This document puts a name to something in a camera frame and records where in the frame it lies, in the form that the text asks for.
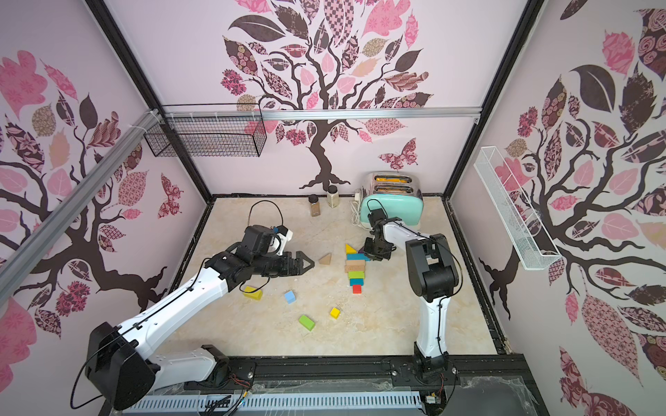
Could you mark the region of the aluminium frame bar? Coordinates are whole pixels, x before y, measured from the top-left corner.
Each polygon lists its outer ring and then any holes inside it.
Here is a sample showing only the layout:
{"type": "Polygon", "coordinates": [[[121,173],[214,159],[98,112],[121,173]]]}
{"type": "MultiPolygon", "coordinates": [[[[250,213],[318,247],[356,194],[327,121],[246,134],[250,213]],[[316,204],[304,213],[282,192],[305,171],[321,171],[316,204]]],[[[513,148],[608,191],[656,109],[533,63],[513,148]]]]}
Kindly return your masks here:
{"type": "Polygon", "coordinates": [[[253,111],[198,111],[171,112],[166,118],[249,117],[264,121],[307,120],[370,120],[370,119],[433,119],[480,118],[481,107],[415,107],[414,109],[311,109],[311,110],[253,110],[253,111]]]}
{"type": "Polygon", "coordinates": [[[47,251],[60,239],[75,217],[88,206],[113,172],[143,140],[143,135],[159,121],[156,109],[145,112],[116,144],[59,204],[24,244],[1,268],[1,302],[5,303],[34,270],[47,251]]]}

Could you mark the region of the aluminium frame bar left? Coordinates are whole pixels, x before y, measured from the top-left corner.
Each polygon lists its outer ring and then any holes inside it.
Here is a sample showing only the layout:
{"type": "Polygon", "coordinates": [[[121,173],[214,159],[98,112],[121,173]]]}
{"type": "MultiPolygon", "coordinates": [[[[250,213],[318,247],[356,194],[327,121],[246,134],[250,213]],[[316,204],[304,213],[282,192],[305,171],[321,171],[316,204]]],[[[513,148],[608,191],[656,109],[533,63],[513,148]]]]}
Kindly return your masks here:
{"type": "Polygon", "coordinates": [[[1,302],[5,303],[34,270],[47,251],[60,239],[75,217],[88,206],[113,172],[143,140],[143,135],[159,121],[156,109],[145,112],[116,144],[59,204],[24,244],[1,268],[1,302]]]}

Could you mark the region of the mint green toaster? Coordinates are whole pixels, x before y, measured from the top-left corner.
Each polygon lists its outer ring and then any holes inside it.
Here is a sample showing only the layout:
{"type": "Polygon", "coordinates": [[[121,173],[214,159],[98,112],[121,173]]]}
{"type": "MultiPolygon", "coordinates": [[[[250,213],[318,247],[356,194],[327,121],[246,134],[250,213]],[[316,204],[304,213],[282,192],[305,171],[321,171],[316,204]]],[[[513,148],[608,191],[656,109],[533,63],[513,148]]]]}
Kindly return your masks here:
{"type": "Polygon", "coordinates": [[[407,226],[418,226],[424,209],[420,180],[411,174],[375,172],[360,188],[358,218],[369,229],[371,210],[383,209],[388,218],[400,218],[407,226]]]}

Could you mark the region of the light blue cube block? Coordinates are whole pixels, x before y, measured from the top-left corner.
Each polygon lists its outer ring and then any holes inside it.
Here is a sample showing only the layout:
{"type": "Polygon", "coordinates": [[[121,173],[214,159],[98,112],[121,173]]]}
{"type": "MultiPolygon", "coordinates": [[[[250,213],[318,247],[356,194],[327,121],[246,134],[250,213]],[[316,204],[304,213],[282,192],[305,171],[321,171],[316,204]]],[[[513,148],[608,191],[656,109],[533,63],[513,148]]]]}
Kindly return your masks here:
{"type": "Polygon", "coordinates": [[[297,298],[296,295],[293,291],[288,291],[284,294],[284,298],[287,301],[288,304],[295,303],[297,298]]]}

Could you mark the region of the green rectangle block front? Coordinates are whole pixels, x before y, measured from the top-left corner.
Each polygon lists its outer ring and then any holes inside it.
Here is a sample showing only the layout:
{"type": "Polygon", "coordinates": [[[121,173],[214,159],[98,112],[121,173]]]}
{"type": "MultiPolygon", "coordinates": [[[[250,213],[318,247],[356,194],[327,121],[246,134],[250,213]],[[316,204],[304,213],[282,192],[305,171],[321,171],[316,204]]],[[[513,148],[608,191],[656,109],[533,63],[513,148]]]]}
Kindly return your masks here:
{"type": "Polygon", "coordinates": [[[310,317],[307,317],[307,315],[301,315],[298,318],[298,322],[308,331],[312,331],[316,326],[316,323],[310,317]]]}

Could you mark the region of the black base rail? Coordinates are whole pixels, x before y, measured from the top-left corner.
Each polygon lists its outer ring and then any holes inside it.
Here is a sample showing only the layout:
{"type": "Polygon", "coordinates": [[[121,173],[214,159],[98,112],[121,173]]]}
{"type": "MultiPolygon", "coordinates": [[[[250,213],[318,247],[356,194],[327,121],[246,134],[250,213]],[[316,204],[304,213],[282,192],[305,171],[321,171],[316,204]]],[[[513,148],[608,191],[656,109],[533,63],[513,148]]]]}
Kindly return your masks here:
{"type": "Polygon", "coordinates": [[[539,415],[548,413],[523,355],[237,356],[213,345],[182,355],[143,359],[122,348],[87,364],[86,376],[116,410],[127,409],[148,393],[178,384],[201,391],[249,389],[264,381],[387,381],[393,387],[435,392],[460,386],[464,378],[520,376],[539,415]]]}

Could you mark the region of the printed wood rectangle block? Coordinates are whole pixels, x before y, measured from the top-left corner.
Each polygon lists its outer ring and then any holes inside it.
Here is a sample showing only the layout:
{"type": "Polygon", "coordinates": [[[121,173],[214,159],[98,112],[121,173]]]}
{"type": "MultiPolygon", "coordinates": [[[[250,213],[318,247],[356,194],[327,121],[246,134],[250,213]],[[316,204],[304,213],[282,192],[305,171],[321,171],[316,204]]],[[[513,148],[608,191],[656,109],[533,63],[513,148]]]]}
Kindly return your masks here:
{"type": "Polygon", "coordinates": [[[344,270],[346,273],[364,272],[365,267],[363,265],[346,265],[344,270]]]}

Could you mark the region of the natural wood triangle block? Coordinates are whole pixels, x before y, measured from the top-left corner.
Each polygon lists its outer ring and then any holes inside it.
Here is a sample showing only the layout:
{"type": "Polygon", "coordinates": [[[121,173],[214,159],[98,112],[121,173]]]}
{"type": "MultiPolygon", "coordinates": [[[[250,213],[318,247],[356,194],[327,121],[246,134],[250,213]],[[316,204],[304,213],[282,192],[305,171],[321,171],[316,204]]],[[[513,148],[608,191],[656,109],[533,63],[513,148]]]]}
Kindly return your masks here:
{"type": "Polygon", "coordinates": [[[331,258],[332,258],[332,254],[327,253],[326,255],[322,256],[322,258],[320,258],[318,260],[318,263],[320,265],[330,265],[331,264],[331,258]]]}

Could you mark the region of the long teal rectangle block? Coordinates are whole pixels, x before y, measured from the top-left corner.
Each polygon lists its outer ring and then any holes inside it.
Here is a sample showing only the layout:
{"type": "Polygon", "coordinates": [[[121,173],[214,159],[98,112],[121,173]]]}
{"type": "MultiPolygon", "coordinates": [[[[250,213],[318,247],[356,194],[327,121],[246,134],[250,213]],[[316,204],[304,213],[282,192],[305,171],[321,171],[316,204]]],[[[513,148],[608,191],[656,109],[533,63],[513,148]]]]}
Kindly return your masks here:
{"type": "Polygon", "coordinates": [[[368,262],[370,258],[368,258],[365,254],[363,253],[353,253],[353,254],[347,254],[346,259],[348,261],[366,261],[368,262]]]}

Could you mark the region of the aluminium frame bar rear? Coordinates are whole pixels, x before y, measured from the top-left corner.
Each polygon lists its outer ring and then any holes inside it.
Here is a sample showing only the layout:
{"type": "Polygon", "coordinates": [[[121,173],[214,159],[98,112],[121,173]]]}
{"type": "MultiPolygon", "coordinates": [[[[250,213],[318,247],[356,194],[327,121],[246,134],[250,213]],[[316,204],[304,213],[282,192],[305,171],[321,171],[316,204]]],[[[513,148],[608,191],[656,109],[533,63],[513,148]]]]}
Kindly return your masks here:
{"type": "Polygon", "coordinates": [[[370,119],[433,119],[480,118],[481,107],[415,107],[414,109],[311,109],[311,110],[253,110],[253,111],[198,111],[171,112],[166,118],[249,117],[264,121],[307,120],[370,120],[370,119]]]}

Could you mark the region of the yellow rectangle block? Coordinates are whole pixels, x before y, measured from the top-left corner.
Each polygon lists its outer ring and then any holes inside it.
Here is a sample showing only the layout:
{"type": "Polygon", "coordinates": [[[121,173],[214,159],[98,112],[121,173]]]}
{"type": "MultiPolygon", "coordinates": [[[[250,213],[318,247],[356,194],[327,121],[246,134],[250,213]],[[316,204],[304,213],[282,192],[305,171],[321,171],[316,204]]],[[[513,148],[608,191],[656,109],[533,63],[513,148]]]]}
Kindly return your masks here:
{"type": "Polygon", "coordinates": [[[247,286],[241,290],[245,297],[248,297],[252,300],[260,301],[263,297],[263,290],[247,286]]]}

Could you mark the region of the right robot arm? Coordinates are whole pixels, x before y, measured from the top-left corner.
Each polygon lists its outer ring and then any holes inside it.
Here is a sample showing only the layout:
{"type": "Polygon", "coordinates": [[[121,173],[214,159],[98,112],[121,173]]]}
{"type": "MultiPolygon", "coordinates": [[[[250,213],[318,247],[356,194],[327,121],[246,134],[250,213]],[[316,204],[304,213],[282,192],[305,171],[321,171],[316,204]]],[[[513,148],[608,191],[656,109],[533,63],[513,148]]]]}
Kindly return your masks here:
{"type": "Polygon", "coordinates": [[[461,289],[460,262],[442,234],[413,231],[399,218],[376,218],[369,223],[371,236],[364,244],[365,255],[383,261],[396,249],[403,250],[409,285],[420,298],[413,356],[416,376],[423,381],[446,376],[453,367],[446,343],[447,312],[461,289]]]}

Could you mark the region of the pale spice jar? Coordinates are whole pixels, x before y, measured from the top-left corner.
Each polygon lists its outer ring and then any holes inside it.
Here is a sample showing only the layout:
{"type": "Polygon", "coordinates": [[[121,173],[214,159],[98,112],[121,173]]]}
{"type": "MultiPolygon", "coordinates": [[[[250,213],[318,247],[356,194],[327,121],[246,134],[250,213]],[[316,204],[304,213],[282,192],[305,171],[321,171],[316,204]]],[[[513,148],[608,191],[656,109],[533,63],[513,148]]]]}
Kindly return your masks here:
{"type": "Polygon", "coordinates": [[[340,196],[336,185],[329,185],[327,189],[327,204],[330,208],[336,208],[340,204],[340,196]]]}

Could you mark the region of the brown spice jar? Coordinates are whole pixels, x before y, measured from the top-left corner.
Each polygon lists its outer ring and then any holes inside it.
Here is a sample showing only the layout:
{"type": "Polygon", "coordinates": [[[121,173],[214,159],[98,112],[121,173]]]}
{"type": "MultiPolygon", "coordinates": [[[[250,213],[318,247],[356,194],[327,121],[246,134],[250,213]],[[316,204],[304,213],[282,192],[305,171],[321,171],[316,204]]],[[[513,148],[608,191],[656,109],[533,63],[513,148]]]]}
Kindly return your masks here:
{"type": "Polygon", "coordinates": [[[319,197],[315,194],[311,194],[308,197],[308,201],[310,204],[310,216],[312,216],[313,218],[320,216],[321,207],[320,207],[319,197]]]}

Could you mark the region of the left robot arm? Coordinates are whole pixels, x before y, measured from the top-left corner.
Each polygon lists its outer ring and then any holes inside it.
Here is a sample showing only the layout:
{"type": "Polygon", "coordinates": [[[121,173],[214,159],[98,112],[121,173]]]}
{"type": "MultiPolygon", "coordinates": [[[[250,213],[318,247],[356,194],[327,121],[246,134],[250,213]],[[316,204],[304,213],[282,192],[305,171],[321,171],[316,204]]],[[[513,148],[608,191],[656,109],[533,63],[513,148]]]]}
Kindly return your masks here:
{"type": "Polygon", "coordinates": [[[170,295],[117,326],[108,322],[92,330],[82,373],[114,410],[138,403],[168,369],[151,360],[166,339],[207,305],[229,294],[252,276],[297,277],[316,262],[298,251],[258,255],[249,260],[222,251],[170,295]]]}

